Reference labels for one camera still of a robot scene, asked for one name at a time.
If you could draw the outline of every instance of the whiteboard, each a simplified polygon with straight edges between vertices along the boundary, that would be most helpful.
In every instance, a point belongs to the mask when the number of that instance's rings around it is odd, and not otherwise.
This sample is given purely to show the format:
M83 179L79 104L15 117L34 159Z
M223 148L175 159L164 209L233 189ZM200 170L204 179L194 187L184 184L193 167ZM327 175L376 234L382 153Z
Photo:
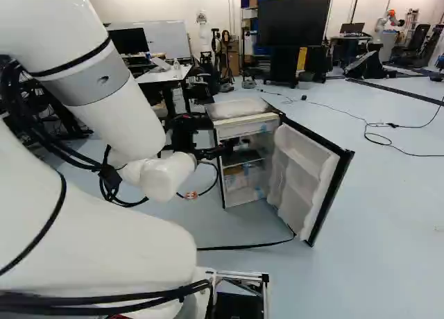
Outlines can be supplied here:
M167 59L190 58L185 22L175 21L140 21L111 23L106 30L143 28L151 53L166 53Z

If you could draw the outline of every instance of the black monitor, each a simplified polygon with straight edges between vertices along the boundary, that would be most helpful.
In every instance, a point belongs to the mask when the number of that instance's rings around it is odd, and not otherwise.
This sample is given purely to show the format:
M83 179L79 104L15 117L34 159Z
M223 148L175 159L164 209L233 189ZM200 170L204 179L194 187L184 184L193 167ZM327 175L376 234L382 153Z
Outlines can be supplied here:
M259 2L259 45L276 47L322 44L331 0Z
M365 23L344 23L341 26L340 33L361 33Z
M110 30L108 33L119 53L134 54L149 51L143 28Z

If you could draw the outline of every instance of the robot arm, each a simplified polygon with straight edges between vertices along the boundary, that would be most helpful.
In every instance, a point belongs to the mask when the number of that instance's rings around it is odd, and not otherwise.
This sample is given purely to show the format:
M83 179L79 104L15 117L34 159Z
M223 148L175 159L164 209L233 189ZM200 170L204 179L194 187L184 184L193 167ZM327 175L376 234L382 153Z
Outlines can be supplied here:
M381 43L382 32L384 31L384 27L386 23L390 21L392 26L404 26L404 20L400 19L399 21L396 19L395 11L393 9L387 10L383 17L380 17L375 24L375 35L374 35L374 44Z
M0 51L16 58L117 155L125 157L131 172L123 175L139 170L139 175L124 180L141 186L149 198L171 199L196 168L196 159L180 152L169 159L155 157L165 145L162 124L91 3L8 0L2 10ZM165 191L156 191L152 184Z
M140 182L160 187L172 172L173 188L192 172L188 153L153 159L164 147L164 129L88 0L5 0L0 27L0 53L16 58L131 165L142 161ZM3 81L2 87L9 89ZM0 298L7 292L47 297L3 297L0 312L84 310L41 303L60 297L171 290L183 297L183 286L197 276L196 245L187 231L80 191L36 160L3 121L0 137ZM176 296L130 316L175 318L182 308ZM23 305L29 302L34 309ZM113 311L106 314L121 313Z

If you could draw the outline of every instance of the office chair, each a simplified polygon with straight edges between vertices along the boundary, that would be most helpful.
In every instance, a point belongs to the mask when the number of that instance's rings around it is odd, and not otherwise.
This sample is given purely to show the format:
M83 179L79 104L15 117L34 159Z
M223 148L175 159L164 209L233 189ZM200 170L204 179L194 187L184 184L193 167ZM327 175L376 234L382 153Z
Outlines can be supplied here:
M393 50L392 61L395 64L406 67L423 67L421 60L421 49L427 34L430 29L430 24L419 24L407 47L396 48Z
M422 44L424 43L424 40L427 36L427 33L429 32L429 29L430 29L430 24L419 24L416 27L413 36L411 36L409 45L404 50L408 52L419 53Z

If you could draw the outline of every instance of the fridge door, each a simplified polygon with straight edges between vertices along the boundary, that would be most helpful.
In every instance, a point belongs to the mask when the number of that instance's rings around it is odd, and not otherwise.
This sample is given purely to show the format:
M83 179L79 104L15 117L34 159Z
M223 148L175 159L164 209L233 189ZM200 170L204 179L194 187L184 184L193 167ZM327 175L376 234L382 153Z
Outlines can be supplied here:
M281 120L267 201L301 241L313 246L355 152L283 114Z

